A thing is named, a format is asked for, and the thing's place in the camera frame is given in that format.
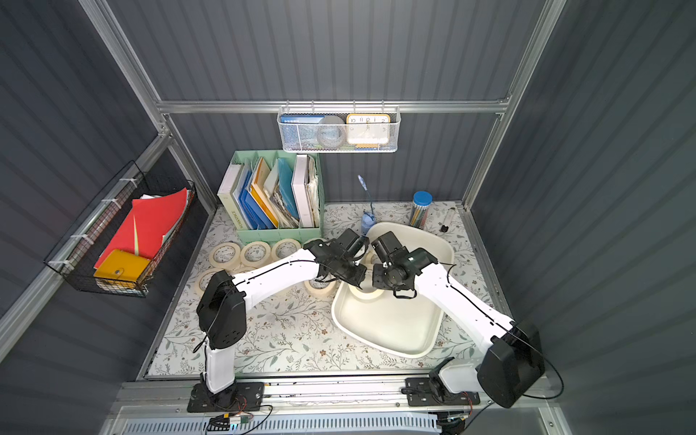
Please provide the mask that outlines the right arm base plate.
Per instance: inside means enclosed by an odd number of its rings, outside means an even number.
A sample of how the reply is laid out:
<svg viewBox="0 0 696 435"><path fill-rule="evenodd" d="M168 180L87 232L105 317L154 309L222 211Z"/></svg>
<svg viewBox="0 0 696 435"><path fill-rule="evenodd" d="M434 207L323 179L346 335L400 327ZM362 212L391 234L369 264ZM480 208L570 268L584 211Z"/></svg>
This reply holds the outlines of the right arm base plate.
<svg viewBox="0 0 696 435"><path fill-rule="evenodd" d="M411 407L464 406L471 408L480 404L480 395L472 391L451 393L440 381L430 377L411 377L405 380L401 394L407 397Z"/></svg>

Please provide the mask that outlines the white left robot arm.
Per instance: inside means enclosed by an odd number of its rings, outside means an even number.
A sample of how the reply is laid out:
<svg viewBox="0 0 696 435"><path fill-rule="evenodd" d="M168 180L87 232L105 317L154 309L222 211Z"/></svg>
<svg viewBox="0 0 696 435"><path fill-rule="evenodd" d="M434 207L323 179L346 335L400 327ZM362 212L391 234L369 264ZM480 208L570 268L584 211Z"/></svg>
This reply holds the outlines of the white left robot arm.
<svg viewBox="0 0 696 435"><path fill-rule="evenodd" d="M223 270L208 282L196 313L204 339L203 384L219 394L236 382L236 344L248 330L248 311L286 288L331 278L360 286L367 267L361 263L368 239L351 229L336 239L314 239L295 253L262 268L231 275Z"/></svg>

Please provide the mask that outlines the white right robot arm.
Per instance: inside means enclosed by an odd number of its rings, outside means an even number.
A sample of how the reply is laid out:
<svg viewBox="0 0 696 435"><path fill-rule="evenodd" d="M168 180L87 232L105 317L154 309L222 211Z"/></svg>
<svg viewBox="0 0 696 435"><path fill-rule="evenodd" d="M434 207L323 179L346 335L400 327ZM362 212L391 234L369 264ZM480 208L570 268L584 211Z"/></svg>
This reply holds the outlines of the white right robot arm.
<svg viewBox="0 0 696 435"><path fill-rule="evenodd" d="M476 364L451 358L431 371L432 393L484 392L509 409L546 371L538 330L518 324L480 300L451 275L445 264L424 248L410 251L393 232L372 242L382 263L373 268L373 286L396 297L411 292L438 306L482 353Z"/></svg>

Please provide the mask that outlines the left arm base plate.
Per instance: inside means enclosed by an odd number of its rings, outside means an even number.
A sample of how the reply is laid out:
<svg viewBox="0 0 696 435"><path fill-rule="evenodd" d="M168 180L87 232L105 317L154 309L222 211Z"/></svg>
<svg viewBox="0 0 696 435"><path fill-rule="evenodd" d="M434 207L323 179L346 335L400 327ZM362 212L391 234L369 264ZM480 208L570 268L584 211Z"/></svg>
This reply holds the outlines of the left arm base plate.
<svg viewBox="0 0 696 435"><path fill-rule="evenodd" d="M199 382L193 386L187 412L259 411L265 387L262 382L235 382L220 393L212 393L204 382Z"/></svg>

